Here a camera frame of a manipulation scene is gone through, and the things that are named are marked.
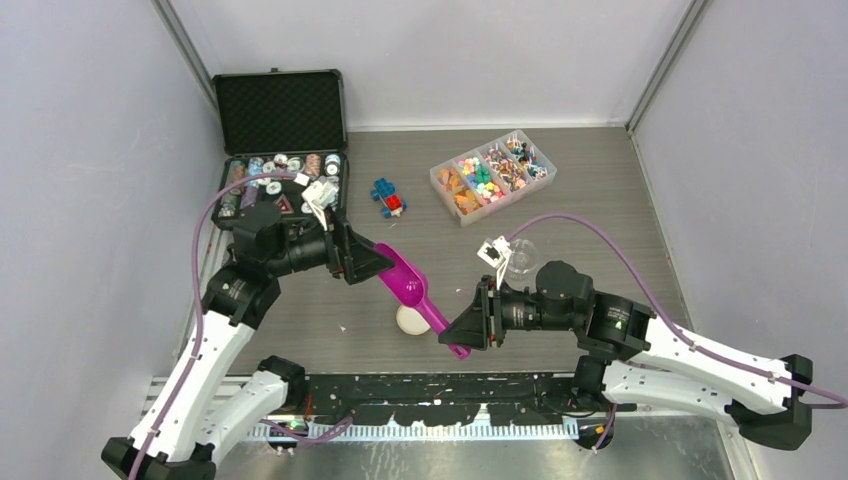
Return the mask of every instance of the gray wood tabletop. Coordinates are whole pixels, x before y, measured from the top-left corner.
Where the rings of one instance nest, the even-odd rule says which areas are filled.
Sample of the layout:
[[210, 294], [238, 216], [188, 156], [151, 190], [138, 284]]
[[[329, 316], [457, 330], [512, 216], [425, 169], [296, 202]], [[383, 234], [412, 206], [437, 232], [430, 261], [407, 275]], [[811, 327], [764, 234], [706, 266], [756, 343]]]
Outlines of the gray wood tabletop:
[[[450, 320], [472, 300], [474, 287], [493, 270], [476, 256], [487, 237], [514, 230], [545, 213], [586, 217], [621, 246], [673, 320], [688, 325], [656, 224], [636, 153], [622, 128], [528, 129], [525, 133], [556, 165], [554, 182], [537, 193], [461, 228], [429, 182], [435, 165], [507, 133], [507, 130], [355, 133], [348, 156], [348, 218], [355, 231], [386, 242], [419, 267], [430, 298]], [[409, 209], [384, 219], [369, 195], [385, 177]], [[585, 227], [549, 220], [522, 235], [541, 262], [563, 260], [594, 278], [595, 288], [645, 303], [615, 254]], [[531, 274], [513, 287], [533, 286]], [[231, 373], [255, 370], [278, 355], [311, 373], [569, 371], [581, 351], [567, 332], [511, 331], [500, 349], [456, 359], [428, 332], [403, 333], [395, 322], [398, 302], [379, 279], [355, 286], [313, 269], [281, 280], [282, 295], [269, 311]]]

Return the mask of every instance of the magenta plastic scoop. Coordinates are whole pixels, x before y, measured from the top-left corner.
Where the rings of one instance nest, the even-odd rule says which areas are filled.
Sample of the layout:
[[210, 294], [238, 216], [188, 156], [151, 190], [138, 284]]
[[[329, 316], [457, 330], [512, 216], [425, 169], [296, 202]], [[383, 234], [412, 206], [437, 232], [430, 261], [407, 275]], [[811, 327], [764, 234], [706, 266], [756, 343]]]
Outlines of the magenta plastic scoop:
[[[427, 277], [388, 244], [375, 244], [374, 250], [395, 262], [393, 268], [378, 274], [380, 280], [395, 294], [395, 298], [401, 305], [413, 308], [420, 313], [436, 334], [444, 332], [450, 326], [450, 322], [427, 297]], [[471, 354], [471, 350], [459, 345], [448, 345], [448, 348], [459, 359], [464, 359]]]

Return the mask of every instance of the black case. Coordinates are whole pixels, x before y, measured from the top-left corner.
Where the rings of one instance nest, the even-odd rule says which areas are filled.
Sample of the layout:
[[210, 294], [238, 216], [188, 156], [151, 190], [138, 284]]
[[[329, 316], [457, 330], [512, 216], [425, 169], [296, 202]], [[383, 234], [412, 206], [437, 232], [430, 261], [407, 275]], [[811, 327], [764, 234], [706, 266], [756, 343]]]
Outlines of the black case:
[[[344, 215], [347, 207], [350, 164], [344, 153], [347, 147], [345, 127], [344, 85], [338, 70], [308, 72], [277, 72], [244, 75], [218, 75], [212, 79], [218, 97], [218, 111], [224, 132], [224, 151], [231, 156], [224, 164], [220, 189], [229, 180], [233, 162], [247, 167], [253, 157], [273, 159], [278, 153], [305, 160], [306, 155], [321, 156], [321, 175], [324, 159], [335, 153], [341, 158], [339, 198], [334, 211]], [[300, 196], [305, 187], [291, 181], [283, 182], [283, 192], [270, 195], [259, 187], [258, 202], [280, 200], [285, 195], [292, 217], [311, 217], [301, 212]], [[212, 212], [218, 228], [231, 230], [242, 213], [241, 195], [235, 215], [221, 217], [222, 202]]]

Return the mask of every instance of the white wall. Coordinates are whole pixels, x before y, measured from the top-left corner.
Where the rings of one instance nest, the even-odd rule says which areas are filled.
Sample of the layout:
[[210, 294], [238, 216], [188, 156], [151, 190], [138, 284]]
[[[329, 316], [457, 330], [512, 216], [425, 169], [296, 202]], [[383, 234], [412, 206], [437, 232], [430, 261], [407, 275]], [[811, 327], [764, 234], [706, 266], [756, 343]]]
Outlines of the white wall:
[[[815, 362], [848, 394], [848, 3], [716, 0], [637, 132], [703, 333]], [[816, 411], [765, 478], [844, 478], [848, 413]]]
[[172, 0], [215, 73], [338, 68], [353, 129], [623, 123], [689, 0]]
[[4, 2], [0, 477], [114, 478], [169, 369], [220, 127], [149, 2]]

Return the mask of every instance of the black wire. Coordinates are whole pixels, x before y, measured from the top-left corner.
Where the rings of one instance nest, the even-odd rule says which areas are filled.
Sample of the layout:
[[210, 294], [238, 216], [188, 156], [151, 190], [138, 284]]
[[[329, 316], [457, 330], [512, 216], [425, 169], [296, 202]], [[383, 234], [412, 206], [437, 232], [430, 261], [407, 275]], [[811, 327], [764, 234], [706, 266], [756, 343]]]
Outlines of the black wire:
[[548, 397], [547, 397], [547, 395], [543, 395], [543, 396], [542, 396], [542, 404], [544, 404], [546, 407], [550, 408], [550, 409], [551, 409], [551, 410], [553, 410], [554, 412], [556, 412], [556, 413], [558, 413], [558, 414], [560, 414], [560, 415], [563, 415], [563, 416], [569, 417], [569, 418], [589, 418], [589, 417], [591, 417], [592, 415], [594, 415], [594, 414], [598, 413], [598, 411], [597, 411], [597, 410], [593, 410], [593, 411], [591, 411], [591, 412], [589, 412], [589, 413], [585, 413], [585, 414], [582, 414], [582, 415], [575, 415], [575, 414], [573, 414], [573, 413], [563, 412], [562, 410], [560, 410], [560, 409], [558, 409], [558, 408], [554, 407], [553, 405], [551, 405], [551, 404], [548, 402]]

